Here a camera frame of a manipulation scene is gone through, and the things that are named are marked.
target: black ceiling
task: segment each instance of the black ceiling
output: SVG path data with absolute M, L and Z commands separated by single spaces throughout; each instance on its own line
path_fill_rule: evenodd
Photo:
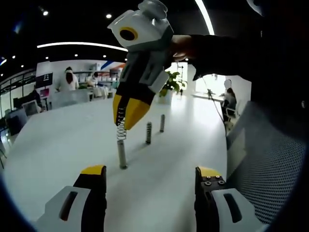
M 36 67 L 37 62 L 49 60 L 91 58 L 124 61 L 126 52 L 114 49 L 68 45 L 37 49 L 37 45 L 53 42 L 93 42 L 120 46 L 107 26 L 118 15 L 128 9 L 136 10 L 142 0 L 128 1 L 41 1 L 28 3 L 6 1 L 0 8 L 2 24 L 0 27 L 0 57 L 6 58 L 6 64 L 0 67 L 1 78 L 8 77 L 23 69 Z M 198 7 L 194 0 L 162 0 L 170 15 L 194 12 Z M 207 9 L 224 10 L 251 14 L 246 0 L 204 0 Z M 43 16 L 42 10 L 49 12 Z M 108 20 L 105 15 L 112 14 Z

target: glass wall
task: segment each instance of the glass wall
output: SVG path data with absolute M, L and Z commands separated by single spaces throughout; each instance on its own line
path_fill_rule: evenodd
M 203 78 L 197 79 L 196 82 L 196 92 L 207 93 L 207 89 L 211 89 L 211 91 L 220 95 L 225 92 L 224 87 L 225 76 L 210 74 L 205 75 Z
M 20 75 L 14 75 L 0 84 L 1 118 L 5 112 L 14 109 L 14 98 L 21 98 L 33 91 L 35 85 L 35 70 L 29 70 Z

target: metal pin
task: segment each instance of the metal pin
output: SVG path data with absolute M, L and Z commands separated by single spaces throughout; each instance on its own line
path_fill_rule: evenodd
M 151 122 L 147 123 L 147 130 L 146 130 L 146 144 L 151 144 Z
M 164 124 L 165 124 L 165 115 L 161 115 L 161 124 L 160 124 L 160 132 L 164 132 Z
M 126 169 L 126 152 L 125 152 L 125 144 L 123 140 L 117 141 L 118 145 L 118 155 L 119 155 L 119 166 L 121 169 Z

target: blue stripe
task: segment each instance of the blue stripe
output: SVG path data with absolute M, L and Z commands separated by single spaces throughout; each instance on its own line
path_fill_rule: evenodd
M 113 61 L 107 61 L 105 64 L 102 65 L 101 70 L 109 66 Z

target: yellow circle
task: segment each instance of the yellow circle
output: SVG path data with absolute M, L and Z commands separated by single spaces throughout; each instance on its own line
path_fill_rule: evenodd
M 133 39 L 127 39 L 127 38 L 124 38 L 121 33 L 124 32 L 124 31 L 128 31 L 128 32 L 131 32 L 134 36 Z M 133 29 L 133 28 L 130 28 L 130 27 L 122 27 L 120 28 L 120 36 L 125 39 L 125 40 L 130 40 L 130 41 L 133 41 L 133 40 L 136 40 L 138 38 L 138 33 Z

